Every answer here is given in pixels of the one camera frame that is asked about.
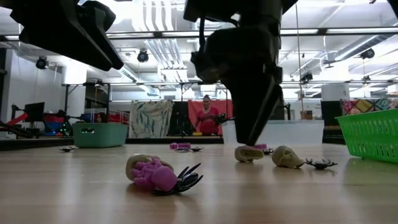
patterned curtain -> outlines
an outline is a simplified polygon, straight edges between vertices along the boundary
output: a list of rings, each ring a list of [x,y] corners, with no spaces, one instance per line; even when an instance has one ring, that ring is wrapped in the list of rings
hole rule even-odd
[[[398,108],[397,99],[360,99],[360,100],[341,100],[341,109],[343,115],[361,114],[380,110],[389,110]]]
[[[132,102],[129,138],[164,138],[169,130],[173,101]]]

small pink object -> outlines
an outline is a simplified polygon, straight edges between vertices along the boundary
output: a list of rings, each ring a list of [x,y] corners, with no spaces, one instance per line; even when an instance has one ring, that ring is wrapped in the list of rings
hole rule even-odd
[[[173,149],[173,150],[178,149],[178,144],[177,143],[170,144],[170,149]]]
[[[186,148],[191,148],[191,144],[185,142],[185,143],[180,143],[178,144],[178,148],[182,148],[182,147],[186,147]]]
[[[163,166],[158,159],[152,162],[137,162],[136,168],[131,169],[134,183],[146,190],[172,190],[177,183],[177,176],[173,171]]]
[[[254,148],[256,148],[256,149],[267,149],[267,145],[266,144],[258,144],[258,145],[255,145]]]

wooden table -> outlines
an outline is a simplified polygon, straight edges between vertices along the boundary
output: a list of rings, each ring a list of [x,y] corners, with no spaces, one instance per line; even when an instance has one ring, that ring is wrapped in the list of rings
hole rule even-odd
[[[204,147],[198,153],[166,145],[0,152],[1,223],[398,223],[395,164],[352,158],[343,146],[324,145],[295,152],[338,166],[284,169],[270,157],[242,164],[234,149]],[[176,172],[201,162],[197,171],[204,178],[181,196],[142,193],[124,174],[128,157],[140,153],[160,156]]]

red shirt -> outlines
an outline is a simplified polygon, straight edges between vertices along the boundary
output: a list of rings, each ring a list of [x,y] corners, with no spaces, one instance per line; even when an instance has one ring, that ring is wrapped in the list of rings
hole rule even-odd
[[[217,134],[218,126],[216,125],[216,116],[218,110],[210,108],[209,112],[204,113],[203,110],[197,114],[197,120],[200,122],[199,130],[203,134]]]

black plastic spider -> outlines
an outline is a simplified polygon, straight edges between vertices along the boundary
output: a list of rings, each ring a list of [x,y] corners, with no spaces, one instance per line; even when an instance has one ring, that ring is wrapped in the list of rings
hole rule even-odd
[[[176,152],[199,152],[201,151],[203,148],[202,147],[180,147],[178,149],[176,149]]]
[[[62,151],[62,152],[70,152],[70,151],[73,151],[73,150],[75,150],[76,148],[75,147],[61,147],[60,148],[60,150]]]
[[[192,167],[190,170],[189,167],[185,168],[180,175],[177,177],[177,183],[171,191],[164,192],[163,190],[154,190],[154,195],[158,196],[166,196],[172,194],[179,194],[184,191],[189,190],[191,187],[195,186],[202,178],[203,175],[199,176],[196,172],[193,172],[196,168],[198,168],[200,164]]]
[[[269,148],[269,149],[263,149],[262,152],[264,153],[264,155],[268,156],[269,154],[273,153],[274,150]]]
[[[307,158],[305,159],[305,163],[311,166],[314,166],[315,169],[318,170],[323,170],[326,169],[327,167],[335,166],[337,163],[330,161],[329,159],[322,159],[322,161],[315,161],[313,162],[312,159],[308,160]]]

